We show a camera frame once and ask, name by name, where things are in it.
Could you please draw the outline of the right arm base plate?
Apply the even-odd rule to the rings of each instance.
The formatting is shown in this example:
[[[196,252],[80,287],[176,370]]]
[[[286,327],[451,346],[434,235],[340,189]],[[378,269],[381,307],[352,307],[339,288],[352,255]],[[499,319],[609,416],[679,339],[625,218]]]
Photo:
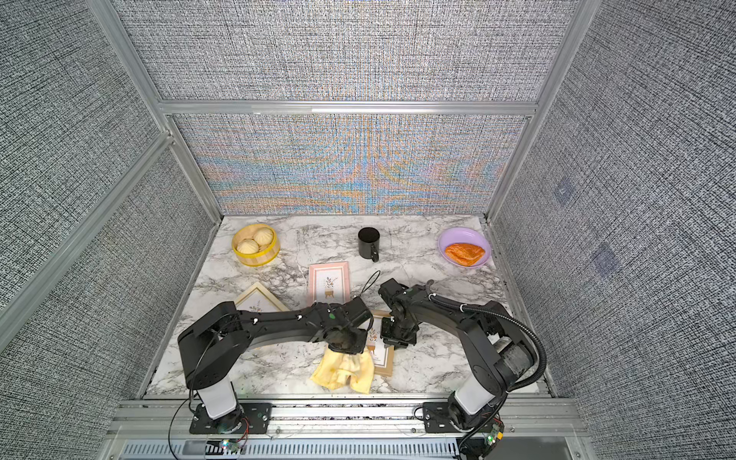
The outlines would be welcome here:
[[[504,433],[505,425],[500,419],[499,407],[487,404],[477,414],[465,417],[458,410],[450,411],[448,402],[424,402],[421,412],[416,411],[418,420],[424,423],[427,433],[480,433],[496,436]]]

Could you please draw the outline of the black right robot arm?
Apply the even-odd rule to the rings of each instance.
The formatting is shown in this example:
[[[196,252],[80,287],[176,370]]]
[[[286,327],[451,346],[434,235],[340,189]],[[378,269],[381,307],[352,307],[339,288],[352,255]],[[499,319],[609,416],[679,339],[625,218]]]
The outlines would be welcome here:
[[[450,394],[444,417],[460,431],[469,433],[488,423],[511,392],[536,383],[546,371],[542,341],[498,302],[461,303],[431,292],[427,285],[408,287],[395,279],[381,284],[379,296],[390,310],[381,320],[384,344],[414,346],[424,324],[460,341],[471,377]]]

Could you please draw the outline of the pink picture frame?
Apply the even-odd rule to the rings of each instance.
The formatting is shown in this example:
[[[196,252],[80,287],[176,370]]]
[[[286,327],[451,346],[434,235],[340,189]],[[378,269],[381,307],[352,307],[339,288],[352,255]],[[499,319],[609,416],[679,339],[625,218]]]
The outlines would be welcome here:
[[[313,264],[309,267],[308,302],[344,304],[351,298],[347,262]]]

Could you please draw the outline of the yellow microfibre cloth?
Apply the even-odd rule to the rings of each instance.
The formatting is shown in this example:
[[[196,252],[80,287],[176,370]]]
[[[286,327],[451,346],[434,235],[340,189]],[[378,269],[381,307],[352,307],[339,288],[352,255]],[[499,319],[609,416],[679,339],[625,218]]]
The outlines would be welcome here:
[[[375,364],[368,348],[359,355],[348,355],[326,349],[310,379],[328,390],[350,387],[369,394],[375,375]]]

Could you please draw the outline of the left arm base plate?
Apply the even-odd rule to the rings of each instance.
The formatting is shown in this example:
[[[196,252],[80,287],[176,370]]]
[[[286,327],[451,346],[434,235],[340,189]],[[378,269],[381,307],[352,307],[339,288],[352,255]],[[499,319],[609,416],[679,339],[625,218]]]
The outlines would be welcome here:
[[[266,434],[271,418],[272,404],[238,404],[222,418],[213,419],[203,404],[195,409],[189,433],[195,435]]]

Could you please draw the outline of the wooden picture frame deer print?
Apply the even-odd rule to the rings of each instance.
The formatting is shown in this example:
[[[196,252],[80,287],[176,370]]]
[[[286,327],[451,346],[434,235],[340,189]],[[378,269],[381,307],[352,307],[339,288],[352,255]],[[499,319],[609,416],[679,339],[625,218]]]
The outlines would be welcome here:
[[[384,343],[381,337],[383,320],[389,318],[387,312],[373,310],[373,323],[368,331],[366,346],[373,358],[375,373],[383,377],[391,377],[394,368],[394,347]]]

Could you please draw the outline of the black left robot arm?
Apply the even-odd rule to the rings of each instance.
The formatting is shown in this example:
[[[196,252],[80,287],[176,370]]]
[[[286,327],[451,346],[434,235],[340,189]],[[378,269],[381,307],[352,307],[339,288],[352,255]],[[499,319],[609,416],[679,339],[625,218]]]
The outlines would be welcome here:
[[[228,374],[248,349],[324,342],[333,352],[360,355],[373,322],[372,312],[358,297],[288,312],[251,312],[232,301],[222,302],[177,338],[186,387],[199,395],[212,421],[222,421],[240,411]]]

